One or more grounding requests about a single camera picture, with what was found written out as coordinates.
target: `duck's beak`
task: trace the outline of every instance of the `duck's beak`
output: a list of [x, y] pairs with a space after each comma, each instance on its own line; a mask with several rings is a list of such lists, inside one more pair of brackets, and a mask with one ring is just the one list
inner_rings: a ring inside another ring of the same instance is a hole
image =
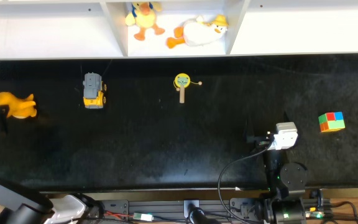
[[140, 11], [142, 12], [143, 15], [147, 16], [150, 13], [150, 6], [149, 6], [148, 2], [145, 2], [145, 3], [141, 4], [139, 6], [139, 9], [140, 9]]

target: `wooden handle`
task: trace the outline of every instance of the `wooden handle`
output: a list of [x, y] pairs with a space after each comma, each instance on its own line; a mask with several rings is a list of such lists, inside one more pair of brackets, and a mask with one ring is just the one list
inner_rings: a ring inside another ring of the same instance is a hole
[[179, 92], [179, 103], [185, 103], [185, 86], [180, 86], [180, 92]]

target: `white duck plush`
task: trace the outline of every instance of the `white duck plush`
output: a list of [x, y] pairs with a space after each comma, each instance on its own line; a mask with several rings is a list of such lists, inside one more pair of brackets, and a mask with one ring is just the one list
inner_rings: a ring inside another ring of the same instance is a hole
[[228, 25], [224, 15], [218, 15], [211, 23], [204, 22], [204, 18], [198, 16], [196, 19], [186, 21], [183, 26], [175, 28], [176, 38], [169, 37], [167, 45], [172, 49], [178, 44], [187, 44], [190, 47], [210, 44], [223, 37]]

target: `toy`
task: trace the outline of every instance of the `toy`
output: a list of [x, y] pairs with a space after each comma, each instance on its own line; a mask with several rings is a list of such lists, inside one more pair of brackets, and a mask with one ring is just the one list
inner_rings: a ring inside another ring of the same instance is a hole
[[137, 40], [145, 39], [145, 32], [148, 28], [153, 28], [155, 35], [161, 35], [165, 29], [158, 27], [155, 23], [157, 16], [154, 10], [160, 12], [162, 10], [158, 2], [132, 2], [132, 11], [125, 18], [127, 26], [136, 24], [140, 31], [134, 37]]
[[190, 83], [194, 83], [190, 81], [190, 77], [187, 74], [181, 73], [177, 75], [173, 81], [173, 86], [180, 91], [179, 94], [179, 103], [185, 103], [185, 88], [190, 85]]
[[34, 95], [31, 94], [26, 99], [18, 99], [12, 93], [1, 92], [0, 93], [0, 106], [8, 105], [9, 112], [7, 118], [13, 116], [15, 118], [24, 119], [29, 116], [35, 117], [37, 110], [35, 109]]
[[103, 83], [102, 76], [96, 73], [87, 73], [83, 84], [85, 108], [103, 108], [106, 104], [107, 85]]
[[325, 113], [318, 117], [321, 132], [339, 131], [345, 128], [342, 112]]
[[224, 15], [218, 15], [210, 24], [205, 23], [202, 16], [198, 16], [196, 20], [191, 19], [186, 21], [182, 27], [175, 28], [176, 39], [169, 37], [167, 45], [172, 49], [176, 45], [184, 43], [190, 47], [210, 44], [223, 37], [228, 25]]

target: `duck's yellow hat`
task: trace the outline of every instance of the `duck's yellow hat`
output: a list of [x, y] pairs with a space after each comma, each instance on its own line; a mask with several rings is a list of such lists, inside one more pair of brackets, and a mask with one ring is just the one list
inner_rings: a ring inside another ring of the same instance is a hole
[[212, 22], [212, 24], [218, 25], [218, 26], [229, 26], [226, 22], [226, 18], [224, 15], [218, 15], [216, 16], [216, 19]]

